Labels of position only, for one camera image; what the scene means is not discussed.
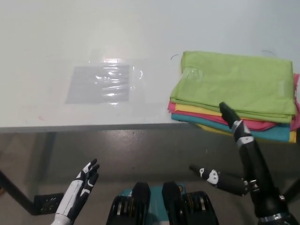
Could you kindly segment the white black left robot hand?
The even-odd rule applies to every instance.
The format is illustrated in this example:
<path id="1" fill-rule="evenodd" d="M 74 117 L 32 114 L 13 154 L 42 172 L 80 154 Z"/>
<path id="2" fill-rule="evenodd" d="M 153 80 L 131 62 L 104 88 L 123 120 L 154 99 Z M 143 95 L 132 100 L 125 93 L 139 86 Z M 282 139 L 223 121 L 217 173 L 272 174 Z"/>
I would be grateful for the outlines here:
<path id="1" fill-rule="evenodd" d="M 57 210 L 53 224 L 72 225 L 97 182 L 99 164 L 90 161 L 70 183 Z"/>

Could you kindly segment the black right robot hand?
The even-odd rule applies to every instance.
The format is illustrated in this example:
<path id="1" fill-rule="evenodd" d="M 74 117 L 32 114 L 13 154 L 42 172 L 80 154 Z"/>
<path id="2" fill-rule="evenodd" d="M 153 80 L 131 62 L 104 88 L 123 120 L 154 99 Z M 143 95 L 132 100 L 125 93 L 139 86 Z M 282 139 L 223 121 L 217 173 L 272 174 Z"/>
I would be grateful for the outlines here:
<path id="1" fill-rule="evenodd" d="M 280 199 L 260 147 L 244 120 L 225 102 L 219 104 L 219 109 L 238 146 L 256 217 L 262 222 L 288 217 L 287 204 Z"/>

